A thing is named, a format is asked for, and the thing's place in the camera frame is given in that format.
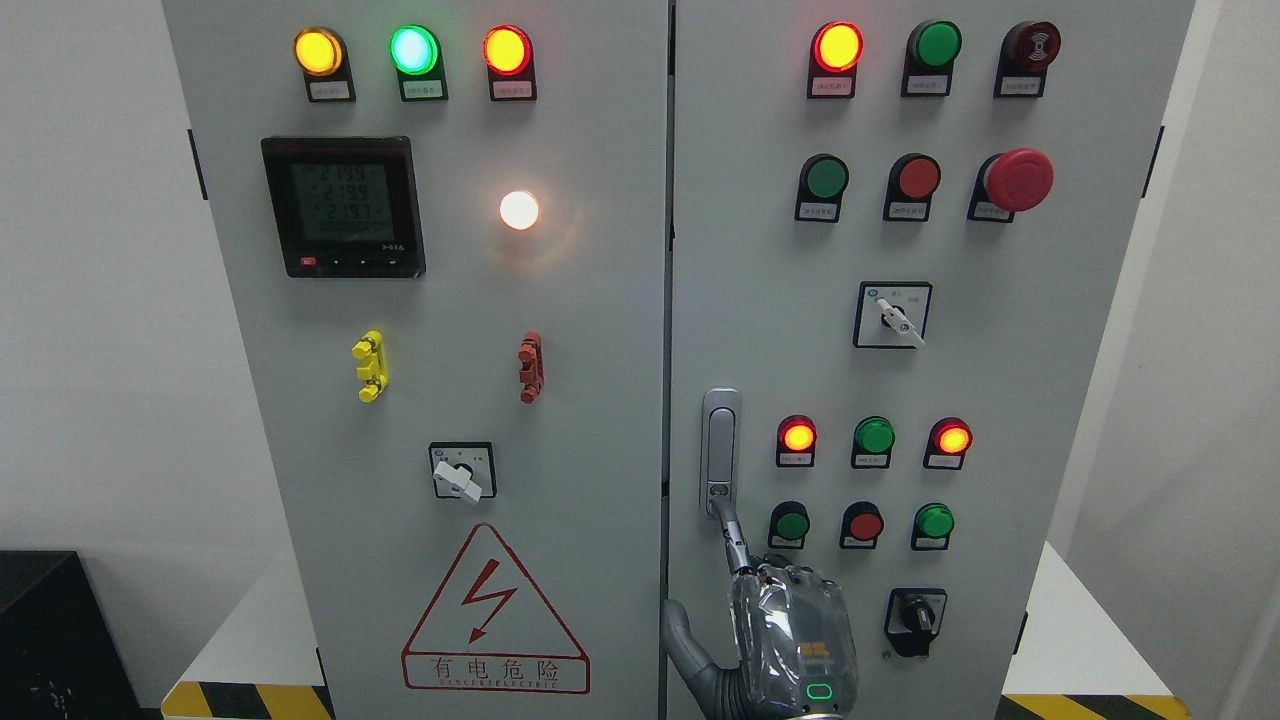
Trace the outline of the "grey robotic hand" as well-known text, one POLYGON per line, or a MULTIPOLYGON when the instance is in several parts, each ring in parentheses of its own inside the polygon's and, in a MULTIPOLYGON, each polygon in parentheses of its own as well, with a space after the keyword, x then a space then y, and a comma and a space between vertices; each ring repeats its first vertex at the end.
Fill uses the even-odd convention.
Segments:
POLYGON ((722 525, 740 662, 721 667, 666 600, 662 644, 708 719, 846 719, 858 664, 840 585, 777 553, 751 556, 732 502, 710 501, 722 525))

